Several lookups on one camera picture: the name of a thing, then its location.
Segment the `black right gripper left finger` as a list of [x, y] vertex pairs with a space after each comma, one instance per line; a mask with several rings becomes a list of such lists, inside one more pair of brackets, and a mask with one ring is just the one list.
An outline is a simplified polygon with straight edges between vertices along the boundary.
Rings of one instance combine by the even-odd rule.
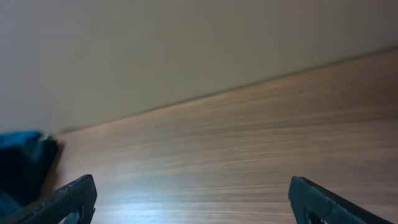
[[1, 218], [1, 224], [90, 224], [96, 199], [93, 176], [86, 174], [22, 210]]

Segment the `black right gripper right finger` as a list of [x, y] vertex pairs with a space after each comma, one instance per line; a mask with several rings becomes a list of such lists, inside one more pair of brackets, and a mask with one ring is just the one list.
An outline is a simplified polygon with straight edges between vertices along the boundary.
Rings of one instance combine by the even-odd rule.
[[292, 177], [288, 198], [298, 224], [392, 224], [304, 177]]

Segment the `black shorts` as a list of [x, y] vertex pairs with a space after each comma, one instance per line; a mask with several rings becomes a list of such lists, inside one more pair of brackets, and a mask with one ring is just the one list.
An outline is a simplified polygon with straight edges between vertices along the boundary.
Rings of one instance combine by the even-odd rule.
[[36, 201], [59, 146], [40, 131], [1, 134], [1, 217]]

